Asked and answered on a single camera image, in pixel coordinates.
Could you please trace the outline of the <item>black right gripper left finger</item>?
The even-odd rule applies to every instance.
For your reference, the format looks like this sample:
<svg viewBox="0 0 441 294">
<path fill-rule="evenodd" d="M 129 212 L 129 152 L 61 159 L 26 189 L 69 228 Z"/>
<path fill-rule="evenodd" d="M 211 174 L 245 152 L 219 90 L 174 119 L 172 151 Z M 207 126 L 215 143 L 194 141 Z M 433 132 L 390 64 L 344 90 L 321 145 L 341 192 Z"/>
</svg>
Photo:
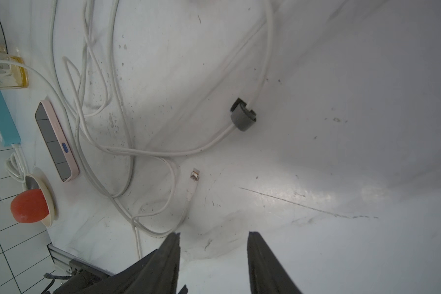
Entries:
<svg viewBox="0 0 441 294">
<path fill-rule="evenodd" d="M 180 234 L 170 233 L 159 249 L 83 294 L 175 294 L 180 268 Z"/>
</svg>

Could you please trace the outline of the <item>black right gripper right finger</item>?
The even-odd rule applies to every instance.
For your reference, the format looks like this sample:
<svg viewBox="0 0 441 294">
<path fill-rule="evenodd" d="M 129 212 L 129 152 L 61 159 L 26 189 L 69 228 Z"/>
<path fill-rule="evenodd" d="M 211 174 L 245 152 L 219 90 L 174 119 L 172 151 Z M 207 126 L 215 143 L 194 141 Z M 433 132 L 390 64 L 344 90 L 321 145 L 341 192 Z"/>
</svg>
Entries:
<svg viewBox="0 0 441 294">
<path fill-rule="evenodd" d="M 249 233 L 247 259 L 252 294 L 301 294 L 258 232 Z"/>
</svg>

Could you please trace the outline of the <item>pink case phone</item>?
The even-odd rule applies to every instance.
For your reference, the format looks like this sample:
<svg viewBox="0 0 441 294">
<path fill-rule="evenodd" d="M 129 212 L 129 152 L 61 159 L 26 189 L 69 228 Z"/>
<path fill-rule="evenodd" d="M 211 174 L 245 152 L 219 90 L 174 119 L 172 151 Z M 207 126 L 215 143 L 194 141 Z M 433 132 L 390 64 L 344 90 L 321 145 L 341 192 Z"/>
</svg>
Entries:
<svg viewBox="0 0 441 294">
<path fill-rule="evenodd" d="M 51 102 L 40 101 L 34 116 L 61 181 L 68 183 L 79 168 Z"/>
</svg>

